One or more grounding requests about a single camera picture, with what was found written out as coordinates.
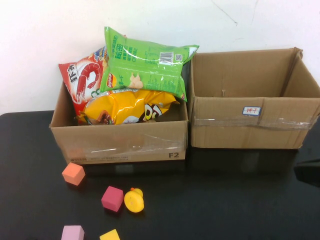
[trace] rubber duck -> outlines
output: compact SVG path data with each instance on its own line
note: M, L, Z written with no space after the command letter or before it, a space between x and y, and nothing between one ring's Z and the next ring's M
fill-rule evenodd
M141 212L145 207L143 196L144 194L141 189L132 187L130 191L124 195L126 208L133 213Z

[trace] clear packing tape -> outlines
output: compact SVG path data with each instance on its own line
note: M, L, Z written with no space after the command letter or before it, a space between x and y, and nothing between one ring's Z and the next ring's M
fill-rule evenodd
M308 121L291 121L285 118L272 118L272 119L259 119L257 116L240 116L239 118L224 118L224 119L198 119L194 117L194 125L196 126L248 126L248 127L261 127L279 130L308 130L316 123L318 117L310 117Z
M132 156L170 154L186 150L185 139L166 139L149 134L113 136L108 141L76 141L65 146L71 161L127 160Z

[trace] cardboard box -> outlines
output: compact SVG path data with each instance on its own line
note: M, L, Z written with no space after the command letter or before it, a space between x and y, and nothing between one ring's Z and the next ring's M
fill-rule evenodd
M320 114L320 88L296 47L197 53L189 84L193 147L298 149Z
M72 100L62 84L50 128L67 163L184 160L188 138L186 103L172 104L156 121L77 125Z

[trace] white wall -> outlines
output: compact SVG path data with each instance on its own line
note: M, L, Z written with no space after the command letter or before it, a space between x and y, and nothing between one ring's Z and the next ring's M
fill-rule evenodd
M199 52L299 47L320 83L319 0L4 0L0 13L0 115L53 110L58 63L102 47L104 26Z

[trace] magenta cube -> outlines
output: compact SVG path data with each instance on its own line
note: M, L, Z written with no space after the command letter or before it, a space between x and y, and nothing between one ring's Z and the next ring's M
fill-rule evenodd
M85 232L81 226L64 226L61 240L84 240Z
M122 202L124 201L124 192L113 186L108 186L101 202L104 208L118 212Z

